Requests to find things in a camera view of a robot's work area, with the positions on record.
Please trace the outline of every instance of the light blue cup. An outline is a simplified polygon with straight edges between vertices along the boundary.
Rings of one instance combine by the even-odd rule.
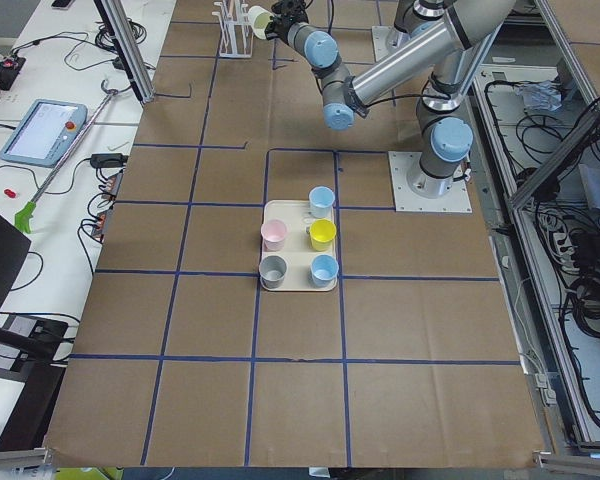
[[[329,187],[315,187],[309,192],[309,208],[311,216],[327,218],[331,214],[331,206],[336,200],[336,195]]]
[[[331,255],[318,255],[311,262],[311,280],[318,287],[326,287],[338,276],[338,262]]]

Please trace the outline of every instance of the tablet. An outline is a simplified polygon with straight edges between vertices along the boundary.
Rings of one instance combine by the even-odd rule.
[[[53,167],[75,140],[86,119],[84,105],[36,100],[0,150],[0,158]]]

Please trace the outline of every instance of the white tray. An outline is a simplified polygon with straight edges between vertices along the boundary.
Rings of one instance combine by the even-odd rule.
[[[332,222],[333,209],[327,217]],[[311,281],[311,262],[318,255],[331,255],[336,258],[336,240],[331,242],[331,248],[326,252],[317,252],[311,247],[311,239],[307,228],[317,219],[309,212],[309,202],[301,200],[272,200],[264,207],[264,221],[282,220],[287,225],[287,239],[284,248],[277,252],[270,252],[262,244],[262,258],[269,255],[279,255],[287,262],[287,275],[282,285],[272,292],[328,292],[333,290],[338,283],[334,279],[326,287],[316,287]]]

